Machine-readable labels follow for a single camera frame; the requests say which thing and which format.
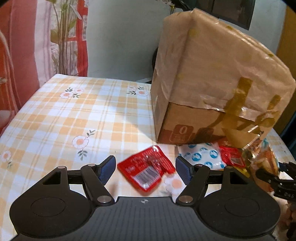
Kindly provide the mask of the red sauce sachet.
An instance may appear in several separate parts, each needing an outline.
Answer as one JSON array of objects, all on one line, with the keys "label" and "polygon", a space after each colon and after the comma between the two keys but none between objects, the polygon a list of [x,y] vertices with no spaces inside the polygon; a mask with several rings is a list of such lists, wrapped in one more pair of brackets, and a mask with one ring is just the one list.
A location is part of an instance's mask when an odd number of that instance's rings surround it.
[{"label": "red sauce sachet", "polygon": [[173,174],[176,169],[159,146],[131,155],[117,165],[118,170],[136,189],[149,193],[155,189],[164,174]]}]

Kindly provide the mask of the red printed wall curtain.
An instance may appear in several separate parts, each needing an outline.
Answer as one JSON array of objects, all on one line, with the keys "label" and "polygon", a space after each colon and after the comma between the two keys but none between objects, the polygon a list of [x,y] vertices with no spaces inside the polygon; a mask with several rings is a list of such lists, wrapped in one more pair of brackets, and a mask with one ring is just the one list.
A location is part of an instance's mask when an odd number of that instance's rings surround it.
[{"label": "red printed wall curtain", "polygon": [[1,1],[1,130],[55,74],[86,76],[88,1]]}]

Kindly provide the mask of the dark window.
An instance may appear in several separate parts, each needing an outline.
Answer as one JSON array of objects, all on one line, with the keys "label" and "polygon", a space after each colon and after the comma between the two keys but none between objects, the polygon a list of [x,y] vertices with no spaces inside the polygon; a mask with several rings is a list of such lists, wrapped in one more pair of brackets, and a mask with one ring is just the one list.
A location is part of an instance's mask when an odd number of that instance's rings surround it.
[{"label": "dark window", "polygon": [[255,0],[176,0],[171,3],[183,11],[201,9],[219,19],[249,30]]}]

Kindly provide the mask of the white blue dotted candy packet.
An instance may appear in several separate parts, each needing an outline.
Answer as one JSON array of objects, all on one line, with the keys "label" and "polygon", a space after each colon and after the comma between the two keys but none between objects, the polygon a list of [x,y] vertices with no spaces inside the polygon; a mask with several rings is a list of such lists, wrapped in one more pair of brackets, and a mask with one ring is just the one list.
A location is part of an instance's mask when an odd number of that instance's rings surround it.
[{"label": "white blue dotted candy packet", "polygon": [[202,164],[211,170],[223,170],[226,167],[216,143],[181,145],[178,146],[178,152],[179,156],[182,156],[193,166]]}]

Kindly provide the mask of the plaid floral tablecloth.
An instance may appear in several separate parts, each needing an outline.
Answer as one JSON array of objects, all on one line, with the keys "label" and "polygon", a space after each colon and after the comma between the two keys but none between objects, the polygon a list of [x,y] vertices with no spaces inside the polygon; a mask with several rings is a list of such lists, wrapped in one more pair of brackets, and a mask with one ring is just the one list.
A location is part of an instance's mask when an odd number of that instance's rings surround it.
[{"label": "plaid floral tablecloth", "polygon": [[156,143],[154,119],[164,124],[161,149],[192,140],[214,110],[151,99],[150,85],[57,74],[21,108],[1,136],[1,240],[15,234],[13,201],[58,165],[78,169],[109,155],[122,161]]}]

